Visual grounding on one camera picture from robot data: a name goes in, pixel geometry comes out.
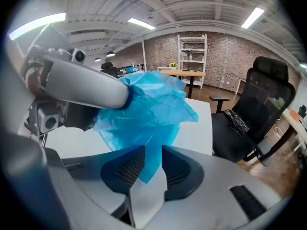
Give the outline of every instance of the chair headrest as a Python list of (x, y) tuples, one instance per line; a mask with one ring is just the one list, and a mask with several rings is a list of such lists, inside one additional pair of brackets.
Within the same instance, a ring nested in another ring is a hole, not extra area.
[(101, 69), (111, 68), (113, 67), (113, 64), (111, 62), (106, 62), (101, 64)]
[(305, 105), (302, 105), (300, 108), (302, 108), (302, 110), (307, 111), (307, 108), (305, 107)]
[(276, 59), (259, 56), (255, 59), (253, 68), (266, 74), (272, 79), (288, 82), (288, 64)]

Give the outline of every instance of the brick wall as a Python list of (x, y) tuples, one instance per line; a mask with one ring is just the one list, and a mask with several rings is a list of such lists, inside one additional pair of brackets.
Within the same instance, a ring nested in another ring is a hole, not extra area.
[(142, 43), (131, 45), (116, 53), (112, 57), (106, 58), (106, 62), (112, 62), (114, 67), (127, 67), (131, 64), (144, 64)]
[[(258, 56), (265, 56), (283, 60), (265, 47), (244, 38), (214, 32), (183, 32), (180, 36), (201, 36), (207, 34), (208, 50), (206, 76), (204, 84), (236, 91), (239, 78), (246, 78), (247, 70), (252, 67)], [(130, 46), (120, 51), (121, 62), (124, 58), (137, 63), (142, 60), (142, 44)], [(159, 66), (167, 66), (171, 62), (178, 62), (177, 34), (155, 37), (144, 42), (147, 70), (156, 70)], [(201, 56), (193, 54), (194, 60), (201, 60)], [(194, 69), (201, 69), (198, 63), (190, 64)], [(299, 74), (289, 66), (289, 82), (297, 89), (300, 81)]]

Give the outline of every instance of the wooden table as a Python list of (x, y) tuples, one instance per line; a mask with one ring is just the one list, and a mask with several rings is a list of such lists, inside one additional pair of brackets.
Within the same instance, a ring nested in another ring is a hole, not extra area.
[(192, 90), (193, 90), (193, 83), (194, 83), (194, 77), (203, 77), (206, 76), (206, 73), (201, 71), (184, 71), (184, 70), (161, 70), (160, 73), (164, 73), (167, 75), (172, 76), (179, 76), (179, 79), (181, 79), (181, 76), (190, 77), (190, 86), (189, 86), (189, 92), (188, 92), (188, 98), (191, 98)]

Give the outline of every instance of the potted plant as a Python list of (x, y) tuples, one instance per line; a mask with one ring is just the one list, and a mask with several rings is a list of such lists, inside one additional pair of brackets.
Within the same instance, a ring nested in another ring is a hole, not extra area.
[(173, 62), (173, 63), (170, 63), (168, 66), (172, 68), (172, 70), (176, 70), (177, 69), (177, 63)]

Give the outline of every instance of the chair armrest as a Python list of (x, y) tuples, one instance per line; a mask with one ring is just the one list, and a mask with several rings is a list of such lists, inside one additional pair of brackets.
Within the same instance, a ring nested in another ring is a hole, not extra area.
[(217, 102), (216, 113), (221, 112), (223, 102), (229, 101), (229, 98), (223, 97), (223, 96), (220, 96), (220, 95), (210, 95), (209, 98), (210, 98), (210, 100)]
[(214, 101), (214, 102), (228, 102), (229, 98), (224, 97), (224, 96), (220, 96), (220, 95), (210, 95), (209, 96), (210, 100)]

